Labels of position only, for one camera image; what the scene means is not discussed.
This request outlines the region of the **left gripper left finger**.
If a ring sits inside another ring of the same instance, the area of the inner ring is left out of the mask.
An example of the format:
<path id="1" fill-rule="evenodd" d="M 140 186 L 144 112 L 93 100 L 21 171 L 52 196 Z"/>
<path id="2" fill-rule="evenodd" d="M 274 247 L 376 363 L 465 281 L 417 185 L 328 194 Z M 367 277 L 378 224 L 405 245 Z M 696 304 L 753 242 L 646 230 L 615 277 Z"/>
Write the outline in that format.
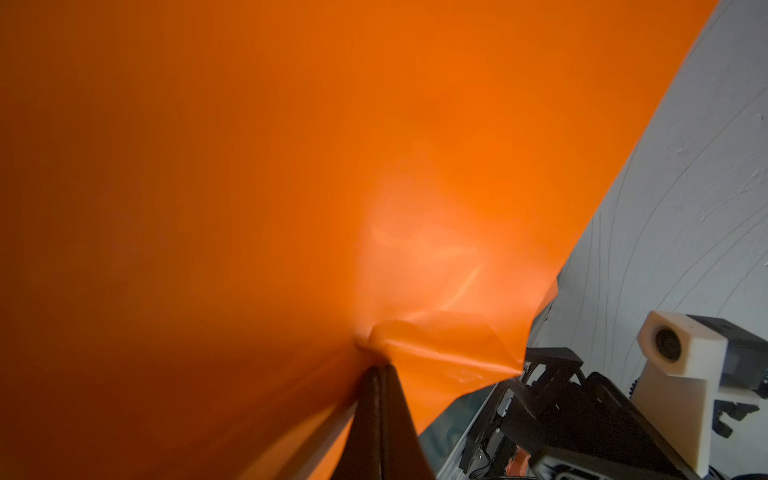
<path id="1" fill-rule="evenodd" d="M 370 368 L 360 385 L 359 398 L 333 480 L 381 478 L 381 368 Z"/>

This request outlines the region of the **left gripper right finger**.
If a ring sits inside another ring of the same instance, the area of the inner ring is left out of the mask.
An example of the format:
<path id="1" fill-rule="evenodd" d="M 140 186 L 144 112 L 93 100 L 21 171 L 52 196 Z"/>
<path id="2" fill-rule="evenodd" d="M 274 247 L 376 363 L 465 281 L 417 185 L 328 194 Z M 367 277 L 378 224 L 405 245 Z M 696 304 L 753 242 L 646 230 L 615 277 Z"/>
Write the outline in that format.
<path id="1" fill-rule="evenodd" d="M 396 369 L 380 367 L 379 384 L 379 464 L 381 479 L 434 479 L 405 398 Z"/>

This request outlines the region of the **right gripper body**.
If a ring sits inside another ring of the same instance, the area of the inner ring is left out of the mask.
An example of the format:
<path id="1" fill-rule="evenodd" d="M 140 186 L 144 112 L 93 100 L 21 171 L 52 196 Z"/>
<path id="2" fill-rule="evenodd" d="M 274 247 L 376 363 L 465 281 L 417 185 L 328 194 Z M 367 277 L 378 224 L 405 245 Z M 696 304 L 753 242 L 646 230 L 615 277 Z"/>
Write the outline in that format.
<path id="1" fill-rule="evenodd" d="M 522 375 L 497 383 L 470 424 L 465 479 L 696 479 L 698 473 L 607 377 L 564 347 L 529 348 Z"/>

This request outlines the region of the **orange wrapping paper sheet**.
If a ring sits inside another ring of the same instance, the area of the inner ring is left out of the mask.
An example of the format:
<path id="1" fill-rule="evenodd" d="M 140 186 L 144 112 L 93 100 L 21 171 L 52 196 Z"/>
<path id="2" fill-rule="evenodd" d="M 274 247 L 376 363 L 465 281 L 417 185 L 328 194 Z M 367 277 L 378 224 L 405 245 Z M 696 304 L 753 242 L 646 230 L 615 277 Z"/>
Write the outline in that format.
<path id="1" fill-rule="evenodd" d="M 5 1 L 1 475 L 279 478 L 533 318 L 711 1 Z"/>

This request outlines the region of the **green table mat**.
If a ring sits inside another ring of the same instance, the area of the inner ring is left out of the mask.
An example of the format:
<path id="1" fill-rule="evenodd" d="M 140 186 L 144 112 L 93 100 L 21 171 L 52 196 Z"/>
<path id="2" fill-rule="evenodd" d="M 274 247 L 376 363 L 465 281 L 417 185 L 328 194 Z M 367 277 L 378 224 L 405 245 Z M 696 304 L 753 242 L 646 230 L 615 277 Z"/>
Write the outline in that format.
<path id="1" fill-rule="evenodd" d="M 466 394 L 453 401 L 420 435 L 419 443 L 437 475 L 462 443 L 467 429 L 481 410 L 493 387 Z"/>

